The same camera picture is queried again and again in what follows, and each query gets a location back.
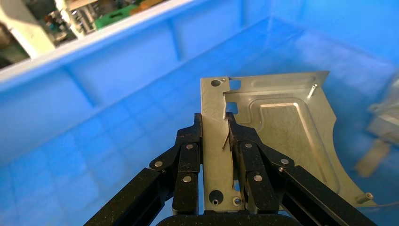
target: blue bin floor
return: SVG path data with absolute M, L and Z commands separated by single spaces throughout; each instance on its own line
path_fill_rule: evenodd
M 201 77 L 316 70 L 331 71 L 323 89 L 337 116 L 334 143 L 342 165 L 377 203 L 399 201 L 397 150 L 371 178 L 352 171 L 375 139 L 365 132 L 372 117 L 367 108 L 381 100 L 395 67 L 316 33 L 267 19 L 2 166 L 0 225 L 84 224 L 174 144 L 178 129 L 192 125 L 194 113 L 200 112 Z M 390 225 L 395 210 L 366 214 L 379 225 Z M 153 225 L 171 214 L 168 201 Z

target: silver metal part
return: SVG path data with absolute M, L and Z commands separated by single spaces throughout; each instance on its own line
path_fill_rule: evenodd
M 370 107 L 375 118 L 368 130 L 381 140 L 399 145 L 399 73 L 394 79 L 389 94 L 378 105 Z
M 185 176 L 185 177 L 183 178 L 183 181 L 186 182 L 186 183 L 188 183 L 188 182 L 191 181 L 191 177 L 190 177 L 190 176 Z
M 157 162 L 154 163 L 154 165 L 156 167 L 160 167 L 160 166 L 162 166 L 162 164 L 163 164 L 163 162 L 161 162 L 161 161 L 157 161 Z
M 255 180 L 255 181 L 258 181 L 258 182 L 259 182 L 259 181 L 262 181 L 262 176 L 261 176 L 261 175 L 255 175 L 255 176 L 254 176 L 254 180 Z
M 241 199 L 239 197 L 235 197 L 233 199 L 233 205 L 240 206 L 241 205 Z
M 225 200 L 241 195 L 234 190 L 233 160 L 228 141 L 224 93 L 230 91 L 227 77 L 201 79 L 201 113 L 204 170 L 204 209 L 214 211 L 243 210 L 243 205 L 232 202 L 210 202 L 210 192 L 219 190 Z
M 288 161 L 287 159 L 281 159 L 281 163 L 283 163 L 283 164 L 288 164 L 289 161 Z
M 374 197 L 370 192 L 364 193 L 358 197 L 356 197 L 356 202 L 359 204 L 363 204 L 367 201 L 372 200 Z
M 317 88 L 317 84 L 312 85 L 311 90 L 309 91 L 309 94 L 308 94 L 308 98 L 311 98 L 311 96 L 313 96 L 316 88 Z
M 336 117 L 321 89 L 327 75 L 328 72 L 315 72 L 230 78 L 241 81 L 240 89 L 231 91 L 228 91 L 228 82 L 221 83 L 218 87 L 209 86 L 211 81 L 220 81 L 222 77 L 203 79 L 201 93 L 204 143 L 207 135 L 216 139 L 216 132 L 211 131 L 208 134 L 211 128 L 221 133 L 223 126 L 223 135 L 217 138 L 221 140 L 220 144 L 216 141 L 212 145 L 208 143 L 208 146 L 221 148 L 228 130 L 226 122 L 221 119 L 225 116 L 224 112 L 221 112 L 224 101 L 236 102 L 237 123 L 255 128 L 264 144 L 292 158 L 297 165 L 304 167 L 351 205 L 375 206 L 373 201 L 364 204 L 356 202 L 356 197 L 363 192 L 346 174 L 335 153 L 333 127 Z M 217 164 L 209 166 L 208 171 L 215 170 L 218 179 L 232 182 L 230 178 L 225 179 L 224 176 L 218 175 L 222 169 L 231 169 L 231 156 L 216 155 L 220 150 L 209 151 L 205 146 L 204 166 L 207 160 L 217 161 Z M 218 186 L 222 182 L 211 183 L 210 177 L 207 175 L 207 168 L 204 168 L 205 194 L 214 189 L 221 191 Z

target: sheet metal plate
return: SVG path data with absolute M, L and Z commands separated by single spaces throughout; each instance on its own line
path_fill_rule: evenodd
M 241 86 L 225 92 L 224 98 L 237 103 L 237 123 L 255 128 L 264 144 L 294 159 L 353 206 L 375 206 L 373 201 L 356 202 L 363 192 L 335 153 L 336 117 L 321 89 L 327 76 L 315 72 L 230 78 Z

